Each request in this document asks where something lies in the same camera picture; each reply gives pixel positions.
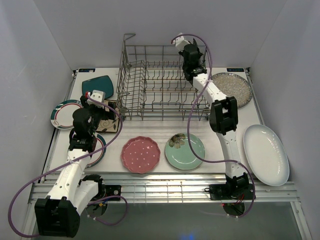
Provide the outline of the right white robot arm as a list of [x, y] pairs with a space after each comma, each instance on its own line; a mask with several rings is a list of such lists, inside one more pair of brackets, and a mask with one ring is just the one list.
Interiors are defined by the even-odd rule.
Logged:
[[182, 70], [191, 85], [200, 91], [199, 97], [204, 96], [210, 104], [209, 125], [216, 133], [221, 144], [225, 163], [226, 183], [216, 185], [211, 189], [219, 197], [228, 196], [237, 199], [249, 186], [249, 179], [245, 167], [241, 164], [240, 153], [237, 145], [236, 130], [239, 122], [237, 100], [222, 93], [211, 82], [211, 74], [207, 73], [205, 65], [201, 64], [201, 53], [196, 41], [184, 41], [184, 46], [179, 48], [183, 57]]

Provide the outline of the black square floral plate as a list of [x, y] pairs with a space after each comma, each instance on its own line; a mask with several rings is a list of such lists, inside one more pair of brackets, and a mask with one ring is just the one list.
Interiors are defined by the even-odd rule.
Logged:
[[194, 47], [195, 47], [196, 49], [199, 48], [198, 43], [197, 43], [197, 41], [196, 41], [195, 38], [193, 38], [193, 45], [194, 45]]

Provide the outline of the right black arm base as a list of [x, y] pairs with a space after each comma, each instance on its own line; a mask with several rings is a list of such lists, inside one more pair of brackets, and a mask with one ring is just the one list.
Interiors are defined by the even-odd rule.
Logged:
[[210, 184], [204, 189], [204, 192], [210, 195], [211, 200], [252, 200], [256, 198], [252, 184], [236, 189], [231, 189], [226, 183]]

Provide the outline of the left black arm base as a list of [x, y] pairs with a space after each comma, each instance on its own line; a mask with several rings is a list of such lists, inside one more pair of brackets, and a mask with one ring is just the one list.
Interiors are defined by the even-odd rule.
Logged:
[[98, 193], [96, 196], [94, 196], [91, 201], [97, 201], [99, 199], [102, 199], [104, 197], [110, 197], [110, 196], [120, 196], [122, 191], [121, 185], [110, 185], [104, 184], [104, 180], [101, 175], [98, 174], [90, 174], [86, 175], [82, 180], [82, 182], [85, 181], [92, 181], [98, 183]]

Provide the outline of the speckled beige round plate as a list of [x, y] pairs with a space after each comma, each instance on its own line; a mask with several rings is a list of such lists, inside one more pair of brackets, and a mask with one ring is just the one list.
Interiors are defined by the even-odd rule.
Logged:
[[238, 74], [221, 72], [214, 74], [211, 81], [227, 97], [235, 97], [237, 108], [246, 106], [253, 97], [249, 82]]

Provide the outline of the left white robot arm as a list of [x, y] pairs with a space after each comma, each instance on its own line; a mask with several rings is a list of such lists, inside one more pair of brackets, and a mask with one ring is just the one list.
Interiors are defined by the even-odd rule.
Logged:
[[82, 108], [72, 114], [66, 165], [46, 197], [39, 198], [34, 206], [41, 236], [73, 238], [88, 203], [106, 195], [106, 187], [96, 175], [81, 179], [96, 149], [100, 121], [117, 117], [113, 110], [106, 110], [104, 100], [103, 91], [87, 92], [80, 98]]

